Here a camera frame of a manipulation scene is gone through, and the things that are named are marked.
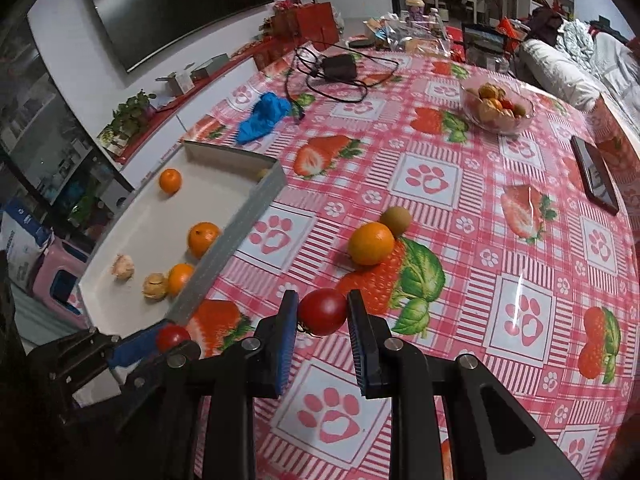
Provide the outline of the white quilted sofa cover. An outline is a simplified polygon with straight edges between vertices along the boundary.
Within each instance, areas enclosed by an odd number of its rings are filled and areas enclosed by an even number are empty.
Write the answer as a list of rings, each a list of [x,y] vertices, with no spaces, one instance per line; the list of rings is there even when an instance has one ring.
[[[527,39],[518,58],[552,96],[585,113],[607,96],[631,128],[639,129],[638,44],[629,47],[607,32],[593,34],[582,21],[564,21],[554,46]]]

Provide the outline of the dried husk fruit right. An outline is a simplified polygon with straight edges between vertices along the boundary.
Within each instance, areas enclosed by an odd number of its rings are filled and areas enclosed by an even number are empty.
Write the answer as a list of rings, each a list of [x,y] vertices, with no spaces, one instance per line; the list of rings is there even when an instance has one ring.
[[[151,273],[143,282],[142,295],[146,300],[160,301],[168,294],[168,281],[163,273]]]

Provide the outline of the orange near tray edge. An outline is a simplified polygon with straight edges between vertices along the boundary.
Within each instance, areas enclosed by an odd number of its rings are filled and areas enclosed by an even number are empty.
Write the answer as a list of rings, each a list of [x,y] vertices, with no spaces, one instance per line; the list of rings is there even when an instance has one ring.
[[[177,297],[186,286],[194,272],[194,266],[190,263],[177,263],[167,274],[167,293],[171,297]]]

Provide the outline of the strawberry pattern tablecloth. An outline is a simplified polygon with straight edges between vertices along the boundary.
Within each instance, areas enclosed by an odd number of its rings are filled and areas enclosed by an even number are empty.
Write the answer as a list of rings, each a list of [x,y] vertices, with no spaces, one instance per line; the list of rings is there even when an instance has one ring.
[[[248,335],[285,292],[359,289],[369,312],[421,350],[476,356],[587,479],[599,478],[639,404],[639,159],[605,101],[583,113],[511,78],[534,103],[518,136],[466,120],[463,81],[480,71],[400,53],[358,58],[372,90],[307,90],[292,58],[250,78],[188,138],[232,145],[267,92],[303,118],[252,142],[288,184],[189,323],[204,356]],[[602,155],[620,212],[588,200],[570,138]],[[347,251],[388,207],[409,229],[376,266]]]

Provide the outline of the purple lidded cup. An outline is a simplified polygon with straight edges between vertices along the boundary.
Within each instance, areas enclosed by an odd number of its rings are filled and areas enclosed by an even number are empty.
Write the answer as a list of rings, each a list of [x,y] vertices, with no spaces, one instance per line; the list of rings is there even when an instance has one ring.
[[[424,8],[425,3],[423,0],[405,0],[407,10],[407,22],[424,22]]]

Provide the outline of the dried husk fruit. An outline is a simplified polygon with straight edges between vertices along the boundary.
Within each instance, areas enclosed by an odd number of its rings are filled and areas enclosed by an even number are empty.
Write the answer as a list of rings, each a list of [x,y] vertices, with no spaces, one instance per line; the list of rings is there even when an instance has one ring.
[[[160,301],[168,294],[168,281],[163,273],[151,273],[143,282],[142,295],[146,300]]]
[[[119,254],[111,267],[111,274],[116,280],[127,281],[134,276],[134,260],[130,255]]]

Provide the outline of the white tv cabinet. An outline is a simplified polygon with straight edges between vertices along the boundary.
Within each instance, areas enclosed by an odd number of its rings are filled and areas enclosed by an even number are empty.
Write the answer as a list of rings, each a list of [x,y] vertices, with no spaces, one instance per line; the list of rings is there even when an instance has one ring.
[[[137,188],[200,119],[266,66],[270,51],[281,46],[280,41],[271,38],[242,47],[240,53],[232,56],[220,70],[199,81],[186,96],[175,99],[158,112],[149,129],[118,159],[122,166],[120,174],[128,184]]]

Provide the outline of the small framed tablet screen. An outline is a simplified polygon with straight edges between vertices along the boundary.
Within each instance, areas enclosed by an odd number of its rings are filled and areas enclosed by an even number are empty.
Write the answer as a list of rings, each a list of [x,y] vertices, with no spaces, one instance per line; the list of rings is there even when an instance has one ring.
[[[508,37],[482,24],[463,23],[462,44],[468,64],[485,67],[490,58],[503,58]]]

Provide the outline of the white shallow tray box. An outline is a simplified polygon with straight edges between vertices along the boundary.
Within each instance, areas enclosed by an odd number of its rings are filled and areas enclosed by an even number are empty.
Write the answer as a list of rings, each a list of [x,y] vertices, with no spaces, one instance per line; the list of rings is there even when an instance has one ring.
[[[161,167],[180,172],[180,190],[174,195],[162,192],[157,172],[141,183],[101,236],[78,281],[88,319],[104,334],[127,337],[161,320],[189,322],[228,260],[286,185],[277,159],[215,144],[184,141]],[[271,171],[257,182],[258,171],[264,168]],[[186,238],[194,224],[204,221],[215,223],[221,233],[197,259]],[[111,274],[119,254],[134,260],[134,276],[127,281]],[[143,297],[143,281],[149,274],[166,273],[183,261],[193,264],[194,274],[176,298]]]

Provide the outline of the red tomato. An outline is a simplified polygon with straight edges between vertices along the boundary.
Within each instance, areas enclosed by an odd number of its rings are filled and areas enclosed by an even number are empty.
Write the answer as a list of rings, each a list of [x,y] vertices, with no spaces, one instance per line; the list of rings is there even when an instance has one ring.
[[[335,333],[347,318],[346,297],[333,288],[320,288],[300,300],[297,309],[299,327],[314,336]]]
[[[184,327],[176,324],[166,324],[157,332],[155,345],[158,352],[166,353],[179,344],[190,340],[191,336]]]

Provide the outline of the pink plastic stool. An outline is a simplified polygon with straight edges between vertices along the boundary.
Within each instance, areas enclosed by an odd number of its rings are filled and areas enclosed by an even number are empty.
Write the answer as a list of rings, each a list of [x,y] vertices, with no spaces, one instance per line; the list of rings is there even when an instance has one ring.
[[[34,297],[65,322],[78,328],[88,318],[77,297],[76,284],[84,274],[89,256],[75,245],[55,238],[43,252],[32,283]]]

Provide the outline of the brown kiwi fruit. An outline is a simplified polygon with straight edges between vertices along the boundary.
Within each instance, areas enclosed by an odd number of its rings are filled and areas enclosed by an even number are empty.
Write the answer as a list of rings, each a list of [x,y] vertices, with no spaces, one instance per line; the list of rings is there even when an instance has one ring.
[[[378,221],[384,224],[392,232],[393,236],[399,238],[407,232],[412,221],[411,212],[401,206],[388,207]]]

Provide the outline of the small tangerine far tray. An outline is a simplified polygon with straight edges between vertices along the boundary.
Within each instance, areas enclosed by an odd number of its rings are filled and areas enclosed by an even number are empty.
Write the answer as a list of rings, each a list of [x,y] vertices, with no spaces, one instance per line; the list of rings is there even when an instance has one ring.
[[[160,173],[158,186],[165,194],[174,195],[182,187],[182,175],[175,168],[167,168]]]

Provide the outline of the large orange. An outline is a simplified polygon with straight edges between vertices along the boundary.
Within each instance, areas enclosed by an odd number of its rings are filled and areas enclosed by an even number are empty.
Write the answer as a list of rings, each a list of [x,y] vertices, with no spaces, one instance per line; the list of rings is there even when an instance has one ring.
[[[347,251],[358,266],[376,266],[389,256],[395,247],[392,231],[381,222],[368,222],[349,237]]]

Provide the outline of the potted green plant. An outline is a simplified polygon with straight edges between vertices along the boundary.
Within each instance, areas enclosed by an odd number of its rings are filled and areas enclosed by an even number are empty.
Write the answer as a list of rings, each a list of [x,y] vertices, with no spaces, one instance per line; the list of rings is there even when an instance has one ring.
[[[155,93],[140,90],[112,111],[112,120],[98,135],[99,144],[108,154],[120,156],[132,140],[145,132],[156,114],[152,104],[155,99]]]

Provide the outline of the small cardboard box on cabinet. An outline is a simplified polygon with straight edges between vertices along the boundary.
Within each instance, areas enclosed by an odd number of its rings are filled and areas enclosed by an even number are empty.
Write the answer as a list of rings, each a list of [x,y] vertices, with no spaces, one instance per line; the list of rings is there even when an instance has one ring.
[[[157,77],[156,81],[167,84],[167,88],[172,96],[185,96],[195,84],[191,78],[191,67],[194,63],[189,63],[182,70],[175,70],[167,76]]]

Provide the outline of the tangerine middle of tray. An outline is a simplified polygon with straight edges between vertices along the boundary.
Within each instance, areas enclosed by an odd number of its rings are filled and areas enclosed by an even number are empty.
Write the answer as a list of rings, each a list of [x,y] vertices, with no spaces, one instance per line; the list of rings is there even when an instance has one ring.
[[[221,229],[215,223],[204,221],[194,224],[186,238],[190,254],[194,258],[201,259],[209,247],[216,242],[220,233]]]

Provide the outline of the glass bowl of snacks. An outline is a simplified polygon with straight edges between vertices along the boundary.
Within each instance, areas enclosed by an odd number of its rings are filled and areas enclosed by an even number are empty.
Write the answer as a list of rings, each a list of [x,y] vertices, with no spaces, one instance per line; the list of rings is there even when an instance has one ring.
[[[486,131],[515,136],[534,118],[534,103],[506,84],[494,80],[463,81],[462,110],[469,120]]]

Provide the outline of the red gift boxes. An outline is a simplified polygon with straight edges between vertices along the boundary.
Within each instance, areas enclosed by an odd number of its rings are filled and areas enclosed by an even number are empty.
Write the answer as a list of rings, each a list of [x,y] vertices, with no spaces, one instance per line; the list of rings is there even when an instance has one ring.
[[[260,29],[262,41],[253,55],[258,70],[307,42],[323,51],[340,41],[333,9],[328,2],[279,8]]]

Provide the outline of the blue crumpled gloves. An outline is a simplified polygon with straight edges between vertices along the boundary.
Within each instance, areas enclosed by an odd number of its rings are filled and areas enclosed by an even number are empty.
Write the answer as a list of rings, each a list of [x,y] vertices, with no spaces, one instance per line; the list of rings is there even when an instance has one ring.
[[[292,112],[289,100],[273,92],[264,93],[254,105],[250,116],[243,120],[235,136],[237,144],[245,145],[272,133],[273,128]]]

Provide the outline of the black smartphone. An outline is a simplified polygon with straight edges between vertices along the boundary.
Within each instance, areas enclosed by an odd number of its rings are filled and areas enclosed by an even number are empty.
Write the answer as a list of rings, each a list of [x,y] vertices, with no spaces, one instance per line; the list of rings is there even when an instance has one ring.
[[[591,203],[611,216],[620,212],[608,167],[599,150],[578,136],[570,138],[585,194]]]

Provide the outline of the dried husk fruit left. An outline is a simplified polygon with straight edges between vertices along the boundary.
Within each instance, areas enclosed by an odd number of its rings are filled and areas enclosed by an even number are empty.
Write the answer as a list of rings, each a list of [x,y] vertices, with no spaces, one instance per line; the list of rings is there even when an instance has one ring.
[[[119,254],[111,267],[111,274],[116,280],[127,281],[134,276],[134,260],[130,255]]]

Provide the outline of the black power adapter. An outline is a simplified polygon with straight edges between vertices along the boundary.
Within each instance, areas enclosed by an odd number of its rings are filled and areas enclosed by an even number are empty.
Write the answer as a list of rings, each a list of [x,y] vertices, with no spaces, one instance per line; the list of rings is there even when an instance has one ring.
[[[357,65],[350,54],[327,56],[320,61],[323,78],[336,82],[353,82],[357,79]]]

